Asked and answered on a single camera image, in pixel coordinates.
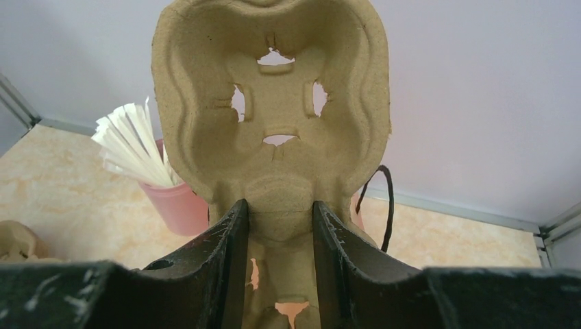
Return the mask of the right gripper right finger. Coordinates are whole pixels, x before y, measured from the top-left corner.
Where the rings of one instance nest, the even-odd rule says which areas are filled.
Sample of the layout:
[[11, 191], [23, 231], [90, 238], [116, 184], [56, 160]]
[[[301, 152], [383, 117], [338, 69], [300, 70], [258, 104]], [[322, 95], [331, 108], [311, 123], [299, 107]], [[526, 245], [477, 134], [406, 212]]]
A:
[[579, 328], [580, 272], [415, 269], [313, 206], [322, 328]]

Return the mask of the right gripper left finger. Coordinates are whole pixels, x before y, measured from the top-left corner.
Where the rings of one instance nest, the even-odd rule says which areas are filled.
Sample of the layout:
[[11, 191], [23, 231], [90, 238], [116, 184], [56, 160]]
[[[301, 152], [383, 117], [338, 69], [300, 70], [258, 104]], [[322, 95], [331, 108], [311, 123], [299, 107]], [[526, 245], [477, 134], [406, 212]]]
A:
[[245, 200], [143, 269], [112, 261], [3, 263], [2, 328], [240, 328], [247, 282]]

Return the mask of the single brown pulp carrier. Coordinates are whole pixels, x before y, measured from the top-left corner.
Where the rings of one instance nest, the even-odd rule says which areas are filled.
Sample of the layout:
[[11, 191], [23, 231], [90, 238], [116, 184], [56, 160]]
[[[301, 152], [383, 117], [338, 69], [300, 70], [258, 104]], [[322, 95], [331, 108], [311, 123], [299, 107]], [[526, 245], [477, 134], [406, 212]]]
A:
[[151, 72], [166, 152], [218, 221], [249, 207], [244, 328], [319, 328], [312, 214], [349, 227], [391, 131], [388, 42], [369, 1], [174, 1]]

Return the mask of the orange paper bag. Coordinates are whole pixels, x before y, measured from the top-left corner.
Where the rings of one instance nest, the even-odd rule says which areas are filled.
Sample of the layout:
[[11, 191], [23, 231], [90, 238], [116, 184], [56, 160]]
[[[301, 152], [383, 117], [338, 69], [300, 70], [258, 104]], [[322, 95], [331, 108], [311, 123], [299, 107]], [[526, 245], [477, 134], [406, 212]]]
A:
[[[391, 199], [370, 199], [366, 191], [364, 186], [351, 198], [346, 225], [384, 249], [395, 205]], [[275, 247], [250, 241], [245, 280], [243, 328], [321, 327], [311, 230]]]

